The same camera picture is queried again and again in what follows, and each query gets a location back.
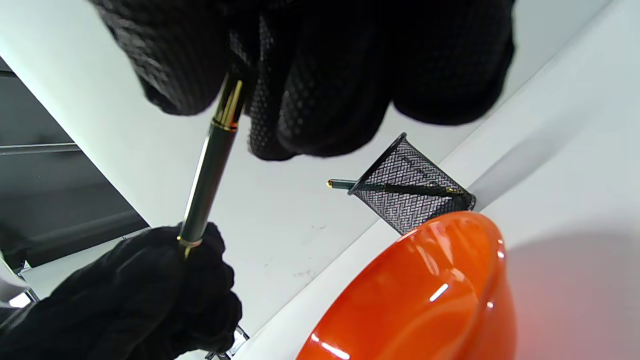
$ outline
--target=glove fingers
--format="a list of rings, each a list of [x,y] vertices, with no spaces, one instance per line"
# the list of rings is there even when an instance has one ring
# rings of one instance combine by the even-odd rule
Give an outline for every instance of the glove fingers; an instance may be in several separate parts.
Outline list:
[[[397,16],[393,102],[421,122],[457,125],[498,99],[513,56],[512,0],[406,1]]]
[[[108,323],[88,359],[127,359],[174,305],[183,274],[179,255],[167,248],[142,250],[123,264],[113,288],[104,295],[111,295],[112,301],[114,293],[126,299],[120,302],[117,316]]]
[[[194,115],[216,98],[228,56],[214,1],[91,1],[151,103],[166,113]]]
[[[387,39],[364,0],[305,9],[285,84],[278,138],[290,151],[336,156],[367,143],[389,102]]]
[[[296,155],[276,135],[285,82],[301,26],[299,7],[260,16],[260,62],[249,116],[251,152],[262,160],[287,160]]]

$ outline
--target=white surface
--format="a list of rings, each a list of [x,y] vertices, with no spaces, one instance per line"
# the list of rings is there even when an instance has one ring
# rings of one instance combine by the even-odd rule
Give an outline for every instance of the white surface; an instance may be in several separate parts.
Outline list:
[[[605,3],[520,0],[519,54],[503,98]],[[125,56],[83,0],[0,4],[0,54],[7,64],[151,226],[181,220],[212,110],[178,119],[147,104]],[[360,152],[282,164],[248,154],[246,125],[211,218],[227,239],[226,260],[236,270],[236,291],[244,303],[241,325],[253,334],[376,221],[357,200],[327,190],[329,177],[359,176],[402,131],[439,162],[479,122],[423,126],[390,110],[375,141]]]
[[[441,164],[469,186],[533,133],[551,135],[543,151],[559,138],[554,129],[575,126],[555,156],[484,211],[509,248],[518,359],[640,359],[640,232],[631,225],[640,216],[638,18],[639,2],[612,5]],[[376,222],[234,360],[294,359],[337,295],[396,238]]]

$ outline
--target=black mesh pencil cup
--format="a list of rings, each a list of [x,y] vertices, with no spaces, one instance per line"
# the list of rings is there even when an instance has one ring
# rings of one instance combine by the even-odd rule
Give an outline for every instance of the black mesh pencil cup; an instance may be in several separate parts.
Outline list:
[[[400,234],[476,205],[476,197],[414,148],[406,133],[358,181],[331,179],[327,185],[356,195]]]

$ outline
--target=gloved hand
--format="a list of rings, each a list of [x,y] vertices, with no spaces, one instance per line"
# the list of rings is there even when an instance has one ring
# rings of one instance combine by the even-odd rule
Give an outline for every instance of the gloved hand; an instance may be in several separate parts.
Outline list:
[[[242,309],[213,224],[187,260],[176,227],[120,242],[0,326],[0,359],[165,360],[234,342]]]
[[[490,109],[511,63],[513,0],[91,0],[147,98],[192,115],[226,71],[253,81],[265,160],[367,143],[390,101],[456,125]]]

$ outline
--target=orange bowl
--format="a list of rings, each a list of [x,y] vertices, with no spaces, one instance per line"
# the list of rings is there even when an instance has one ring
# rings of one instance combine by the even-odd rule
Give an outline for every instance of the orange bowl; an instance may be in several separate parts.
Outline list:
[[[362,270],[297,359],[502,360],[515,347],[500,231],[460,211],[404,235]]]

